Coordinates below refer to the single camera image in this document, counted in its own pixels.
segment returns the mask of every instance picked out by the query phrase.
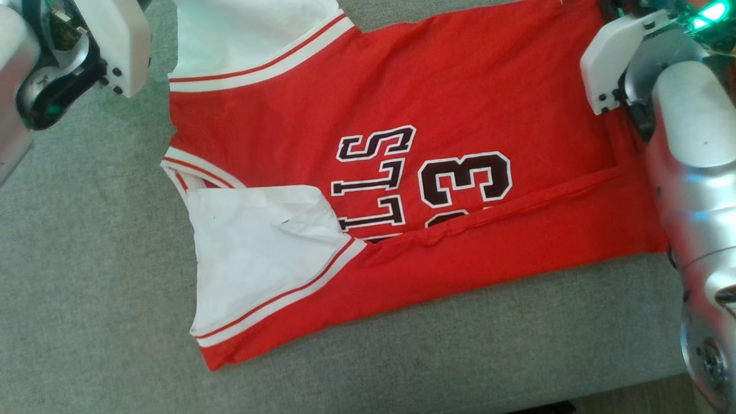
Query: gray cushion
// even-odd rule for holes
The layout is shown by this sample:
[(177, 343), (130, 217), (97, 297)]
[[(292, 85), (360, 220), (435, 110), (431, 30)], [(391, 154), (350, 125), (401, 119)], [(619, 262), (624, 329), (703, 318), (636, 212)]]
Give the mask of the gray cushion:
[[(344, 0), (364, 29), (482, 0)], [(85, 95), (0, 189), (0, 413), (503, 413), (683, 371), (681, 287), (640, 256), (328, 329), (218, 373), (188, 334), (196, 258), (158, 167), (175, 11), (152, 79)]]

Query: white striped trim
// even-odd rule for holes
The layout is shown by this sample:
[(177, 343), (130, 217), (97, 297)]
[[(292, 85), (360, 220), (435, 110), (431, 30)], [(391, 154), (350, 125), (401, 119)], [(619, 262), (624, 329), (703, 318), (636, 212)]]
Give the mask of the white striped trim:
[(182, 187), (181, 182), (179, 181), (179, 178), (177, 178), (177, 172), (174, 169), (162, 166), (163, 171), (166, 173), (166, 175), (169, 177), (169, 179), (174, 183), (174, 187), (176, 187), (177, 191), (179, 192), (179, 195), (181, 196), (182, 200), (184, 200), (184, 203), (186, 204), (186, 190), (184, 187)]
[(372, 242), (373, 240), (391, 239), (392, 237), (401, 236), (402, 234), (403, 233), (391, 233), (391, 234), (384, 234), (383, 236), (364, 237), (363, 240), (367, 242)]
[(303, 298), (306, 298), (323, 288), (330, 280), (332, 280), (333, 277), (335, 277), (335, 275), (340, 270), (342, 270), (343, 267), (345, 267), (345, 265), (350, 260), (356, 257), (366, 247), (366, 243), (361, 240), (348, 239), (347, 243), (350, 243), (351, 241), (352, 244), (347, 249), (345, 249), (345, 251), (343, 251), (339, 257), (337, 257), (336, 259), (334, 257), (330, 258), (328, 264), (331, 263), (334, 259), (334, 262), (332, 262), (332, 266), (330, 266), (328, 269), (322, 270), (314, 276), (314, 278), (317, 278), (316, 282), (307, 286), (304, 289), (297, 290), (290, 295), (286, 295), (282, 298), (277, 299), (276, 301), (271, 302), (268, 305), (265, 305), (264, 307), (260, 308), (256, 312), (253, 312), (251, 315), (244, 318), (235, 325), (223, 329), (216, 334), (197, 338), (199, 346), (202, 348), (207, 348), (223, 343), (224, 341), (229, 340), (230, 338), (233, 338), (238, 334), (246, 331), (248, 328), (253, 327), (256, 323), (261, 322), (268, 316), (273, 315), (274, 313), (280, 311), (281, 309), (284, 309), (288, 305), (300, 301)]
[(210, 181), (216, 186), (227, 189), (244, 189), (246, 186), (235, 176), (228, 174), (225, 170), (217, 167), (209, 161), (206, 161), (189, 152), (169, 147), (166, 155), (161, 161), (163, 168), (170, 168), (186, 174), (199, 177), (203, 180)]
[[(325, 25), (322, 25), (322, 27), (315, 28), (308, 33), (307, 36), (320, 31), (323, 27), (332, 23), (332, 21), (334, 21), (334, 18), (329, 20)], [(235, 74), (231, 77), (209, 80), (206, 79), (206, 77), (204, 77), (204, 80), (197, 80), (196, 78), (189, 80), (188, 78), (171, 77), (169, 86), (172, 92), (206, 92), (222, 91), (224, 89), (239, 88), (241, 86), (263, 82), (264, 80), (284, 74), (297, 67), (299, 64), (304, 63), (307, 59), (329, 46), (330, 43), (337, 40), (353, 27), (355, 27), (355, 24), (353, 24), (347, 16), (342, 15), (342, 18), (340, 18), (337, 23), (325, 30), (325, 32), (316, 38), (312, 39), (309, 43), (295, 46), (299, 49), (295, 52), (293, 52), (293, 50), (287, 52), (291, 54), (281, 60), (279, 60), (280, 57), (278, 57), (276, 60), (272, 61), (274, 62), (273, 64), (266, 64), (266, 67), (261, 70), (252, 72), (246, 71), (245, 74)]]

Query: green light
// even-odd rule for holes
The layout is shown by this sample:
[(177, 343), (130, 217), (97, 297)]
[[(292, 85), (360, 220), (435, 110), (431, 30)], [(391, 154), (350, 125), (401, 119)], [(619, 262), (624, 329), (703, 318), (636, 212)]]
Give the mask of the green light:
[(690, 25), (693, 30), (705, 29), (711, 24), (723, 20), (728, 15), (729, 8), (729, 4), (725, 1), (717, 1), (701, 10), (698, 17), (690, 22)]
[(702, 18), (697, 18), (697, 19), (693, 20), (693, 29), (695, 29), (695, 30), (702, 29), (702, 28), (704, 28), (707, 25), (708, 25), (708, 22), (706, 22)]
[(49, 118), (58, 118), (59, 115), (61, 115), (61, 106), (60, 105), (51, 105), (46, 109), (46, 115)]
[(710, 21), (717, 21), (726, 15), (727, 10), (728, 7), (726, 6), (726, 3), (718, 2), (704, 8), (703, 11), (700, 12), (700, 15)]

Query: white fabric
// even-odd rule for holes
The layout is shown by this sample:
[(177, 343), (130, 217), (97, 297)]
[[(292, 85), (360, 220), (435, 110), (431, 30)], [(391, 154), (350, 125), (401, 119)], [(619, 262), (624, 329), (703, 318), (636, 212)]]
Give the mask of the white fabric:
[[(317, 34), (321, 29), (329, 26), (324, 32), (319, 33), (315, 38), (310, 38)], [(239, 88), (241, 86), (252, 85), (254, 83), (263, 82), (272, 79), (278, 75), (285, 74), (287, 71), (296, 68), (307, 59), (323, 50), (345, 32), (355, 27), (355, 24), (345, 15), (340, 18), (329, 18), (323, 21), (320, 26), (315, 27), (306, 35), (302, 36), (297, 42), (289, 45), (286, 49), (290, 52), (283, 59), (273, 64), (263, 66), (256, 71), (248, 71), (224, 79), (205, 79), (205, 80), (188, 80), (187, 82), (171, 83), (171, 91), (173, 92), (206, 92), (206, 91), (222, 91), (224, 89)]]
[(339, 12), (335, 0), (174, 0), (179, 57), (171, 77), (227, 74), (268, 63)]
[[(200, 342), (205, 346), (307, 296), (365, 246), (342, 233), (315, 187), (200, 189), (188, 193), (187, 204), (199, 262), (191, 333), (210, 334), (258, 309), (235, 331)], [(334, 260), (351, 242), (347, 257), (345, 250)]]

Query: led light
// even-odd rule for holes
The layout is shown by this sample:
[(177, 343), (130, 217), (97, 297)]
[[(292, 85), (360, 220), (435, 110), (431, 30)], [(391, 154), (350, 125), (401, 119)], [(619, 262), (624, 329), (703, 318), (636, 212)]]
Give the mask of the led light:
[(700, 12), (700, 15), (710, 21), (716, 21), (726, 15), (727, 9), (728, 7), (726, 6), (726, 3), (718, 2), (703, 9), (703, 11)]
[(704, 28), (707, 25), (708, 25), (708, 22), (706, 22), (702, 18), (697, 18), (697, 19), (693, 20), (693, 29), (695, 29), (695, 30), (702, 29), (702, 28)]

